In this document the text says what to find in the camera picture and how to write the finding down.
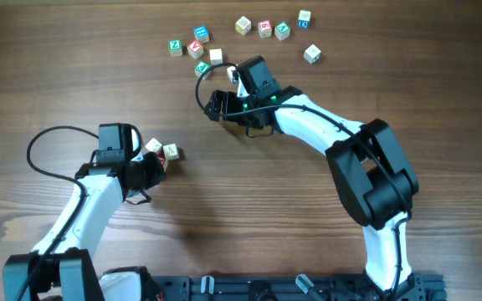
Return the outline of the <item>red M letter block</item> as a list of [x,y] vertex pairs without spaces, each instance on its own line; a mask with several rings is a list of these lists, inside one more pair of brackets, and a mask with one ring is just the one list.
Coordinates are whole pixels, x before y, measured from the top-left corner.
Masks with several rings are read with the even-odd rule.
[[169,160],[165,157],[164,154],[158,154],[157,155],[159,161],[161,162],[162,164],[162,168],[164,171],[167,171],[167,167],[168,167],[168,164],[169,164]]

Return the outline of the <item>animal picture red block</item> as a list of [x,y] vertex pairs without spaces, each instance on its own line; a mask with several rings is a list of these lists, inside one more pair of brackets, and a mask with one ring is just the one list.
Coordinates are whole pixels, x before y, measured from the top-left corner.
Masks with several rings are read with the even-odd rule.
[[150,152],[161,154],[163,151],[163,144],[159,140],[152,138],[146,143],[146,148]]

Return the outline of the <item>white block blue side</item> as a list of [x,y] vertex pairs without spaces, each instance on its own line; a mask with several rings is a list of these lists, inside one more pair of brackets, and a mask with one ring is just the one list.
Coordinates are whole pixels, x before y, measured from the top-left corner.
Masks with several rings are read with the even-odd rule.
[[236,65],[229,66],[227,68],[227,76],[232,84],[236,84],[238,82],[238,72],[236,70]]

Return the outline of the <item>letter A wooden block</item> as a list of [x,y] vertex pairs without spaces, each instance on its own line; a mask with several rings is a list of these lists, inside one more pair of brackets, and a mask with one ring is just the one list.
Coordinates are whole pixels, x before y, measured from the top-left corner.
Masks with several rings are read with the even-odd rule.
[[163,155],[168,161],[174,161],[180,158],[176,144],[164,145],[162,149]]

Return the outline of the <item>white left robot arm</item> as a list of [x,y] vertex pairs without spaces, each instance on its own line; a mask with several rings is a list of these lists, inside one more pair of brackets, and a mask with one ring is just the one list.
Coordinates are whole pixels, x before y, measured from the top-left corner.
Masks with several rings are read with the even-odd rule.
[[92,263],[108,221],[123,201],[166,177],[153,152],[135,160],[85,163],[74,178],[69,203],[30,253],[12,255],[3,266],[7,300],[35,300],[54,285],[61,300],[143,300],[154,283],[144,268],[97,278]]

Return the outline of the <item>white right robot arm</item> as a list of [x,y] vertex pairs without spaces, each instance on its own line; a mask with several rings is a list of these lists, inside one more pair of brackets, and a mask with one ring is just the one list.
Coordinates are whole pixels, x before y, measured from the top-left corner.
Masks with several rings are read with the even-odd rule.
[[385,121],[343,119],[293,86],[262,99],[255,93],[215,90],[201,108],[210,120],[269,126],[325,155],[342,206],[363,228],[371,286],[386,300],[411,290],[405,231],[418,179]]

